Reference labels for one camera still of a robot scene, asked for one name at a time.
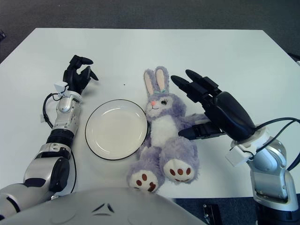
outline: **plate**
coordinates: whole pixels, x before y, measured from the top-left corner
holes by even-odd
[[[85,138],[97,156],[118,160],[133,154],[147,134],[144,111],[134,102],[113,100],[99,106],[89,117]]]

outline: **black cable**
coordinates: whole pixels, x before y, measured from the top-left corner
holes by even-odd
[[[279,135],[281,135],[281,133],[292,123],[296,122],[295,120],[289,122],[288,124],[286,124],[279,132],[278,134],[276,134],[275,137],[273,137],[270,141],[268,141],[266,144],[264,144],[262,147],[260,147],[259,149],[256,150],[256,153],[260,152],[261,150],[263,150],[264,148],[266,148],[269,144],[271,144],[273,141],[275,141],[276,138],[278,138]]]
[[[294,120],[294,121],[300,122],[300,120],[297,119],[297,118],[293,118],[293,117],[282,117],[282,118],[278,118],[278,119],[274,119],[274,120],[270,120],[270,121],[267,121],[267,122],[265,122],[265,123],[262,123],[261,125],[257,126],[257,127],[255,128],[255,130],[259,130],[259,129],[261,129],[261,128],[263,128],[263,127],[265,127],[266,125],[269,125],[269,124],[271,124],[271,123],[275,123],[275,122],[279,122],[279,121],[284,121],[284,120]]]
[[[296,159],[292,162],[292,164],[287,168],[288,171],[291,171],[293,168],[295,168],[300,163],[300,153],[296,157]]]
[[[61,94],[64,93],[64,92],[66,91],[67,86],[69,86],[69,85],[67,84],[67,85],[65,86],[65,89],[64,89],[64,91],[61,92]],[[44,117],[44,119],[45,119],[45,122],[46,122],[51,128],[53,128],[53,124],[50,122],[50,119],[49,119],[49,117],[48,117],[48,115],[47,115],[47,112],[46,112],[46,103],[47,103],[47,100],[48,100],[50,97],[52,97],[54,101],[59,101],[59,100],[61,100],[62,97],[63,97],[63,96],[61,96],[59,99],[55,99],[55,98],[54,98],[54,95],[58,95],[58,93],[50,93],[50,94],[46,97],[46,99],[44,100],[44,104],[43,104],[43,117]]]
[[[73,151],[71,151],[71,154],[72,154],[72,157],[73,157],[74,168],[75,168],[75,180],[74,180],[74,185],[73,185],[73,188],[72,188],[72,190],[71,190],[71,192],[70,192],[70,193],[72,193],[72,192],[74,191],[75,184],[76,184],[76,178],[77,178],[77,168],[76,168],[76,162],[75,162],[75,158],[74,158]]]
[[[55,93],[55,94],[52,94],[52,98],[53,98],[53,100],[54,100],[54,101],[56,101],[56,102],[57,102],[57,101],[59,101],[59,100],[61,100],[61,99],[62,99],[62,97],[63,97],[63,96],[61,96],[59,99],[55,99],[55,98],[54,98],[54,95],[58,95],[58,94],[57,94],[57,93]]]
[[[48,115],[47,115],[47,112],[46,112],[46,103],[47,103],[47,100],[48,100],[49,98],[51,98],[51,96],[53,96],[52,93],[50,93],[50,94],[45,98],[45,100],[44,100],[44,104],[43,104],[43,117],[44,117],[44,119],[45,119],[45,122],[46,122],[51,128],[53,128],[53,124],[50,122],[50,119],[49,119],[49,117],[48,117]]]
[[[250,153],[252,155],[252,157],[250,157],[249,159],[252,160],[254,159],[254,154],[250,151],[246,151],[246,150],[242,150],[242,152],[247,152],[247,153]]]

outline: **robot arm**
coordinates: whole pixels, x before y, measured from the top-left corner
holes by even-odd
[[[80,75],[76,70],[82,64],[92,63],[87,58],[75,55],[64,73],[64,82],[55,84],[60,97],[55,124],[46,144],[28,166],[23,183],[12,184],[0,190],[0,220],[49,200],[67,185],[68,160],[79,124],[81,93],[90,78],[98,80],[89,66]]]
[[[232,149],[225,157],[233,166],[246,162],[251,169],[258,224],[299,224],[300,209],[283,144],[273,140],[265,127],[256,127],[239,102],[210,78],[191,70],[186,74],[191,83],[178,76],[171,79],[188,98],[202,104],[211,122],[184,129],[179,135],[190,140],[230,136]]]

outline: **floor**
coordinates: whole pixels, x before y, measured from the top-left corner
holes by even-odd
[[[0,0],[0,63],[37,27],[264,30],[300,55],[299,0]],[[224,225],[254,224],[252,198],[177,200],[201,219],[204,202],[219,204]]]

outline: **bunny arm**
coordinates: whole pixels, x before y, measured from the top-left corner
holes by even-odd
[[[201,122],[208,122],[209,119],[205,114],[194,113],[189,116],[178,117],[177,118],[177,127],[179,130],[190,128],[193,125],[200,124]]]

